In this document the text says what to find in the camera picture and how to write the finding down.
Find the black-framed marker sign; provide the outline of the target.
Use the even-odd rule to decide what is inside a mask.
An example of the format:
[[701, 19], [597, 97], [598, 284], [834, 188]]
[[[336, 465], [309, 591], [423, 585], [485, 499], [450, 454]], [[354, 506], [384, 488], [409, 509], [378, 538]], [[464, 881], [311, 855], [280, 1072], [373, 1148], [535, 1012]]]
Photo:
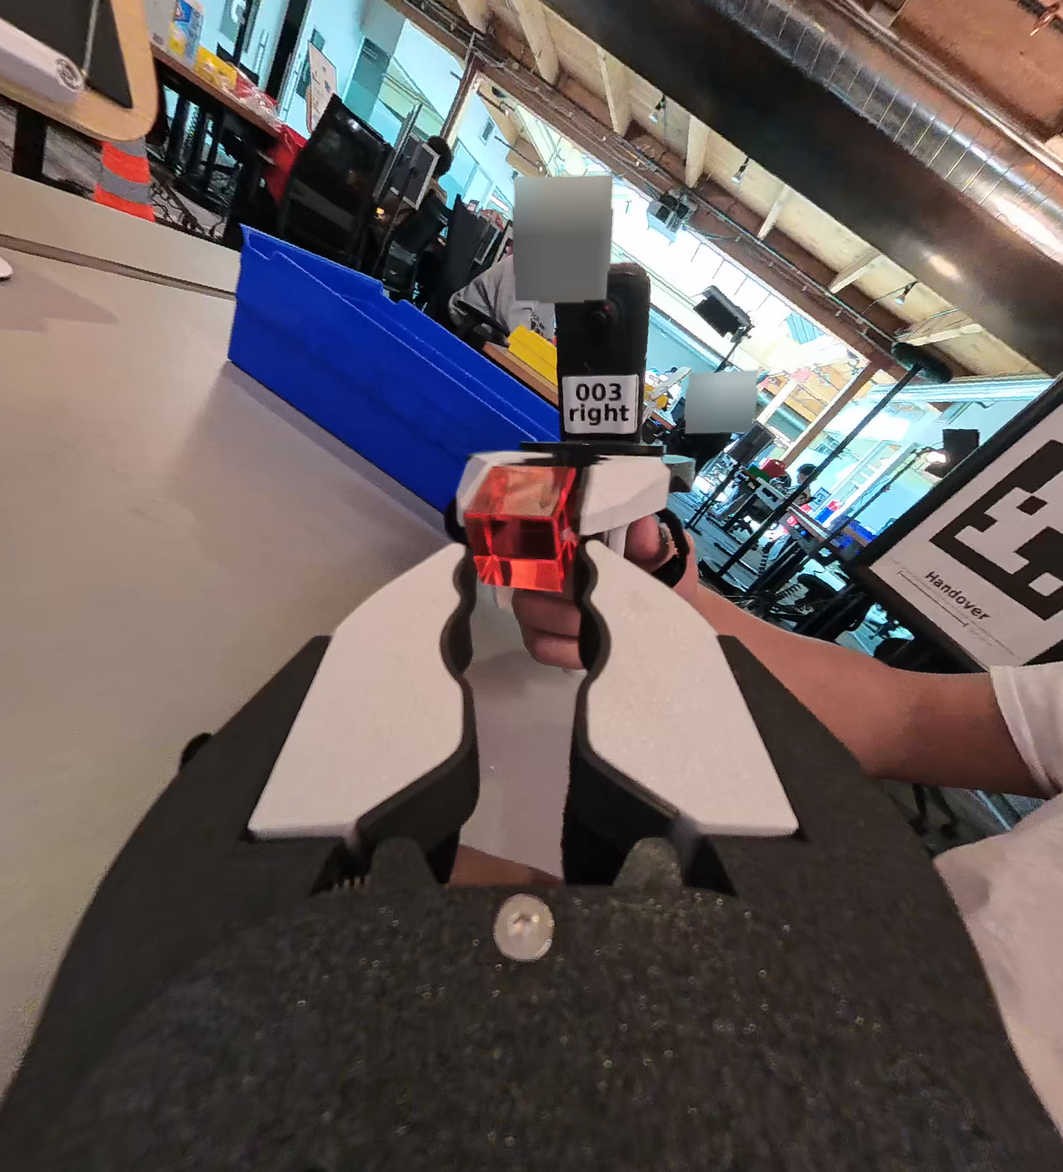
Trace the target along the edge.
[[875, 537], [854, 581], [960, 663], [1063, 661], [1063, 374]]

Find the orange traffic cone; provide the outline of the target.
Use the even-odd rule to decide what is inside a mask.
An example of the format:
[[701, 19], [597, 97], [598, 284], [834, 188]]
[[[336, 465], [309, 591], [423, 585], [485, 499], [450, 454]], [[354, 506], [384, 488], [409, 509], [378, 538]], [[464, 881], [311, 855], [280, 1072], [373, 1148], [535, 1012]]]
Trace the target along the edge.
[[143, 138], [100, 141], [100, 170], [91, 199], [148, 222], [156, 220], [151, 173]]

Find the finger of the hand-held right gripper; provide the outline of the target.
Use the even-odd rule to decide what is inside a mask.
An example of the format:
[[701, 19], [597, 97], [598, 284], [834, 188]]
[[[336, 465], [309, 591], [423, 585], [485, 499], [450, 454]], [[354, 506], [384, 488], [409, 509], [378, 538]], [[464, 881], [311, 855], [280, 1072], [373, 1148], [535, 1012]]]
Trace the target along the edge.
[[472, 453], [465, 462], [463, 476], [454, 494], [455, 514], [465, 515], [466, 506], [471, 504], [492, 467], [515, 465], [518, 461], [519, 454], [516, 451]]
[[575, 533], [590, 537], [627, 528], [666, 505], [669, 483], [669, 466], [658, 456], [600, 456], [580, 468]]

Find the red plastic part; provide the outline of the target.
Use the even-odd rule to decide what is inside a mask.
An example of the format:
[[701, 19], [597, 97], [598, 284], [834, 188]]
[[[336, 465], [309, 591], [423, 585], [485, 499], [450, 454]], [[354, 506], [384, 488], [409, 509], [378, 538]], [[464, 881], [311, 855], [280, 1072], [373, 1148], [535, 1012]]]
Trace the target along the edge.
[[578, 470], [559, 464], [489, 467], [465, 502], [463, 525], [481, 585], [562, 593], [578, 537]]

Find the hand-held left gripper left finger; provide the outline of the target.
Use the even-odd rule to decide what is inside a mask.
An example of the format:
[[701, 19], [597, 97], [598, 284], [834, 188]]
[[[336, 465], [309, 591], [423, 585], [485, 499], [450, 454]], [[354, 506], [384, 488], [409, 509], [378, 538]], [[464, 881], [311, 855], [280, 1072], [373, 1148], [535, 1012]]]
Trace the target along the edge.
[[263, 842], [324, 840], [363, 871], [384, 841], [415, 842], [445, 882], [480, 794], [471, 557], [447, 544], [334, 629], [247, 821]]

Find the silver ventilation duct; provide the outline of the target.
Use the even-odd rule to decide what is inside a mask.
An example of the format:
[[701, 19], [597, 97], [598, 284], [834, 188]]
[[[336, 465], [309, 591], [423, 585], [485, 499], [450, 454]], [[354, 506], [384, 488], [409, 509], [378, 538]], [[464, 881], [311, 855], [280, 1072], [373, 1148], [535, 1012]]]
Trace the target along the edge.
[[715, 6], [1063, 268], [1063, 160], [1015, 119], [856, 2]]

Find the blue plastic bin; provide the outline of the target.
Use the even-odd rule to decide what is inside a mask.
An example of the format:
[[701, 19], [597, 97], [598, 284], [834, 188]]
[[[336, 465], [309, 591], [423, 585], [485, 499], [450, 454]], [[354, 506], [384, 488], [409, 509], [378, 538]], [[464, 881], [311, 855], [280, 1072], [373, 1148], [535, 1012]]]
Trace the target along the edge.
[[471, 454], [557, 438], [548, 401], [379, 281], [242, 232], [231, 363], [436, 510]]

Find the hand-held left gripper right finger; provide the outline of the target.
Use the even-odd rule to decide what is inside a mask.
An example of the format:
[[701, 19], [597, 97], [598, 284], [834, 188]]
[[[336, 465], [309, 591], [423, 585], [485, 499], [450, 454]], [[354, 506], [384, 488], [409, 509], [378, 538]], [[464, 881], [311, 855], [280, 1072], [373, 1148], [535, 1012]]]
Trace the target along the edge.
[[725, 644], [669, 586], [598, 539], [574, 566], [583, 679], [562, 827], [567, 882], [609, 885], [646, 838], [689, 886], [729, 886], [715, 844], [799, 822]]

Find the person's right hand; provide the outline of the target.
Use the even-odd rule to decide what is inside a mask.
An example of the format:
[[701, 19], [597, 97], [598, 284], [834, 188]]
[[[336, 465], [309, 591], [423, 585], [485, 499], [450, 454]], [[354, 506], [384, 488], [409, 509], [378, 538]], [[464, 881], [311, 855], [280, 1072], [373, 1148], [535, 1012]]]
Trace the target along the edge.
[[[627, 527], [623, 558], [669, 587], [690, 606], [698, 601], [696, 557], [685, 528], [668, 510], [650, 514]], [[520, 625], [524, 646], [545, 666], [581, 668], [579, 633], [581, 613], [570, 595], [516, 590], [511, 609]]]

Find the yellow plastic bin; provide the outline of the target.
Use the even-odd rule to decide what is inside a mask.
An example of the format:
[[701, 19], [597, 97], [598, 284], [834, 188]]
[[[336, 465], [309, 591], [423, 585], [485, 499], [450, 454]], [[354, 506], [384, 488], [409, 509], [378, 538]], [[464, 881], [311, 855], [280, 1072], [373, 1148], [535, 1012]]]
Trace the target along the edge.
[[536, 330], [518, 325], [507, 339], [509, 352], [545, 381], [557, 384], [557, 350]]

